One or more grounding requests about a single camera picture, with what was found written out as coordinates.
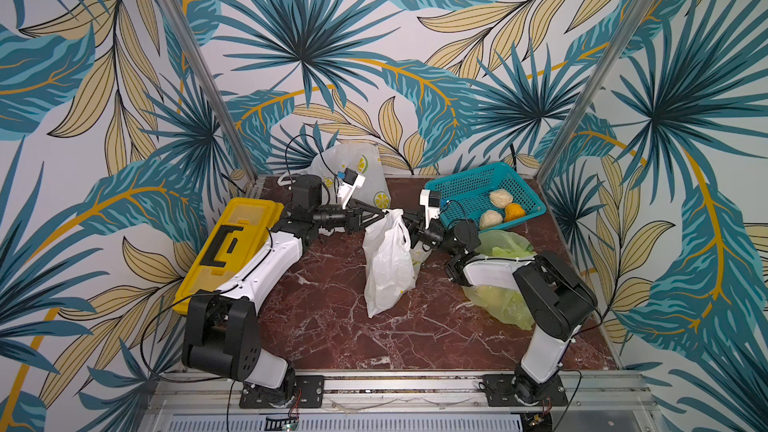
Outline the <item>white lemon plastic bag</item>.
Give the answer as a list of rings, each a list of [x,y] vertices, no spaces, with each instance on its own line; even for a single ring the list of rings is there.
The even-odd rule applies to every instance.
[[[393,308],[416,286],[422,265],[432,250],[410,238],[402,209],[386,209],[383,218],[365,230],[364,298],[369,318]]]

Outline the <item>green avocado plastic bag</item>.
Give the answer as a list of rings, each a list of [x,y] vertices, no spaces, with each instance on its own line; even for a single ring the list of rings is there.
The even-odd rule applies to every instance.
[[[536,254],[530,242],[514,232],[492,230],[479,237],[481,244],[476,251],[488,257],[527,260]],[[533,329],[533,317],[519,291],[484,285],[464,287],[463,292],[499,322],[525,331]]]

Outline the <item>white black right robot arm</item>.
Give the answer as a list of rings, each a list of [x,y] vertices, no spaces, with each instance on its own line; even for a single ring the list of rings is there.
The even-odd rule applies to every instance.
[[[445,227],[423,212],[406,212],[410,238],[450,255],[449,279],[461,286],[494,286],[517,291],[534,320],[534,333],[514,372],[517,400],[532,404],[554,384],[572,339],[597,309],[597,298],[557,254],[544,251],[529,259],[490,257],[479,252],[480,233],[468,219]]]

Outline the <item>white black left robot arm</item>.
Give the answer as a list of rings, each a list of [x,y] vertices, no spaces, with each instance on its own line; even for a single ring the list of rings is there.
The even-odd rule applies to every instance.
[[[188,302],[182,364],[273,392],[286,401],[297,389],[289,363],[263,349],[259,311],[282,276],[297,263],[322,229],[358,232],[381,220],[380,209],[353,198],[366,178],[350,168],[337,174],[337,201],[322,202],[323,180],[300,175],[291,202],[254,257],[213,292],[197,292]]]

